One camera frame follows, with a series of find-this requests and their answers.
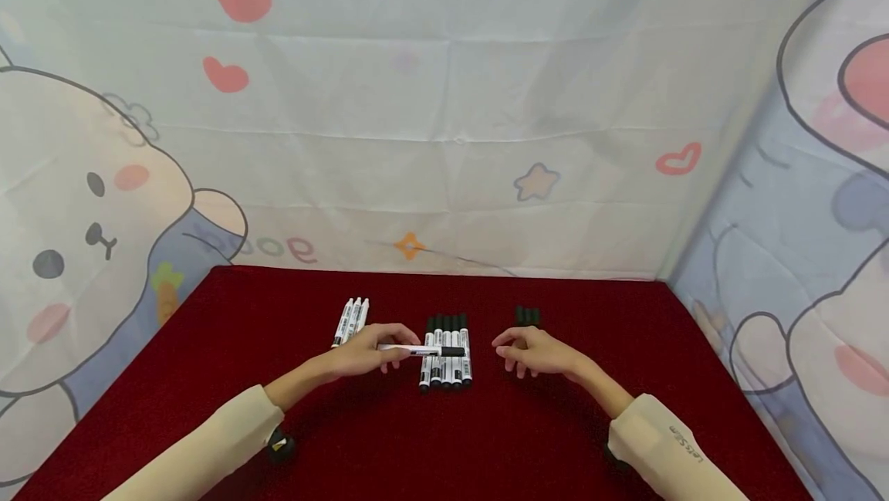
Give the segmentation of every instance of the hand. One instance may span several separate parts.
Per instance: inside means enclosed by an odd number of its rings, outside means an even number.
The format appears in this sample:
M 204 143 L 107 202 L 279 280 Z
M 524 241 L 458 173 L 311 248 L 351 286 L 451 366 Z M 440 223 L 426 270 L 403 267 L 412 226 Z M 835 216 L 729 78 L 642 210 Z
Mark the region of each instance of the hand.
M 387 373 L 390 362 L 392 367 L 398 368 L 399 362 L 411 355 L 408 349 L 377 350 L 380 343 L 420 344 L 420 339 L 402 324 L 372 323 L 346 343 L 318 355 L 316 362 L 328 380 L 334 381 L 340 377 L 366 374 L 375 367 Z
M 531 376 L 537 374 L 565 374 L 572 381 L 578 380 L 578 372 L 584 361 L 590 361 L 578 350 L 551 337 L 537 327 L 510 327 L 500 333 L 491 343 L 497 347 L 497 354 L 505 359 L 505 371 L 515 374 L 519 379 L 531 370 Z

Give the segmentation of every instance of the forearm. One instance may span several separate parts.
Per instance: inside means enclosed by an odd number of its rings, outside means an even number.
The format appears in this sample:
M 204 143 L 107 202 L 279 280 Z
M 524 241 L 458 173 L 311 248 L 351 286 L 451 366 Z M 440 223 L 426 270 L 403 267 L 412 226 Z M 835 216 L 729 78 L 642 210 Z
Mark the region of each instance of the forearm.
M 612 418 L 608 449 L 668 501 L 747 499 L 704 455 L 691 430 L 651 395 L 634 398 L 596 362 L 584 358 L 573 377 Z
M 222 405 L 105 501 L 199 499 L 261 451 L 283 413 L 328 380 L 322 364 L 311 359 L 264 388 L 253 386 Z
M 326 368 L 317 358 L 312 358 L 275 379 L 263 389 L 276 407 L 287 412 L 303 397 L 329 380 L 331 376 Z
M 583 356 L 580 358 L 572 378 L 592 395 L 593 399 L 613 420 L 633 402 L 633 396 L 622 388 L 609 374 L 604 372 L 599 365 L 591 359 Z

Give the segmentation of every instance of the marker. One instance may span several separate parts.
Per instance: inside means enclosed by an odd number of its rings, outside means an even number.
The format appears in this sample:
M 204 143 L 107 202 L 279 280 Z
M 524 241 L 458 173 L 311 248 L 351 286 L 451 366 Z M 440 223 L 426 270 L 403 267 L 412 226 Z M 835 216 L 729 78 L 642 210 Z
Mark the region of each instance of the marker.
M 420 344 L 378 344 L 377 350 L 405 349 L 411 351 L 411 356 L 426 356 L 429 358 L 444 358 L 450 360 L 452 358 L 460 358 L 466 354 L 466 350 L 461 347 L 426 347 Z
M 367 311 L 370 309 L 370 298 L 365 298 L 361 304 L 361 312 L 358 313 L 358 321 L 355 324 L 355 332 L 361 331 L 364 322 L 367 321 Z
M 352 313 L 349 315 L 349 326 L 346 327 L 346 336 L 343 338 L 343 342 L 349 341 L 353 335 L 355 335 L 355 325 L 358 323 L 358 316 L 361 315 L 361 296 L 358 296 L 355 299 L 355 303 L 352 304 Z
M 466 350 L 466 355 L 461 359 L 463 362 L 463 386 L 468 388 L 472 385 L 472 360 L 469 359 L 469 329 L 466 327 L 466 313 L 460 314 L 460 345 Z
M 442 348 L 451 348 L 451 318 L 444 316 L 442 319 Z M 445 358 L 442 361 L 442 387 L 450 389 L 454 384 L 454 361 Z
M 451 348 L 462 348 L 460 342 L 460 321 L 458 316 L 451 316 Z M 460 389 L 463 386 L 463 356 L 461 355 L 455 361 L 451 361 L 451 372 L 454 375 L 454 389 Z
M 339 347 L 344 343 L 346 338 L 346 329 L 349 327 L 349 317 L 352 314 L 352 299 L 343 307 L 343 315 L 340 316 L 340 325 L 336 327 L 336 335 L 333 336 L 333 344 L 331 348 Z
M 426 319 L 426 340 L 423 344 L 426 347 L 432 347 L 435 340 L 435 321 L 432 318 Z M 420 365 L 420 393 L 427 394 L 429 391 L 429 378 L 432 374 L 432 356 L 423 358 Z
M 433 347 L 442 345 L 442 315 L 435 314 L 435 331 L 433 335 Z M 442 359 L 437 356 L 432 359 L 432 379 L 429 380 L 431 388 L 440 388 L 442 385 Z

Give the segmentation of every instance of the table surface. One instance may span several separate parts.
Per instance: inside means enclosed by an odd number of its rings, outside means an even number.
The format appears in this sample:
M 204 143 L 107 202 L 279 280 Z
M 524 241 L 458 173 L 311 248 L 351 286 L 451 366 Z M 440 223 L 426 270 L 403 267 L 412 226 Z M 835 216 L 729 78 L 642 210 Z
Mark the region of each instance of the table surface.
M 811 499 L 741 391 L 662 283 L 216 268 L 19 493 L 94 500 L 222 403 L 333 339 L 343 304 L 369 322 L 467 313 L 475 383 L 417 390 L 420 359 L 339 380 L 287 414 L 292 460 L 264 454 L 206 499 L 657 499 L 604 451 L 606 415 L 560 376 L 515 378 L 490 343 L 516 304 L 591 355 L 631 394 L 650 392 L 691 427 L 750 499 Z

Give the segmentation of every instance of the backdrop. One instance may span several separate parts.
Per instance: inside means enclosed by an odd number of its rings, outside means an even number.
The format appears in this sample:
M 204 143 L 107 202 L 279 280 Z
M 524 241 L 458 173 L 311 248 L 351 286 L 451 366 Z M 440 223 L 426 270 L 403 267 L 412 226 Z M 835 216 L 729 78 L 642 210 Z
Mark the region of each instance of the backdrop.
M 671 284 L 815 499 L 889 499 L 889 0 L 813 0 Z
M 0 499 L 212 266 L 653 279 L 809 2 L 0 0 Z

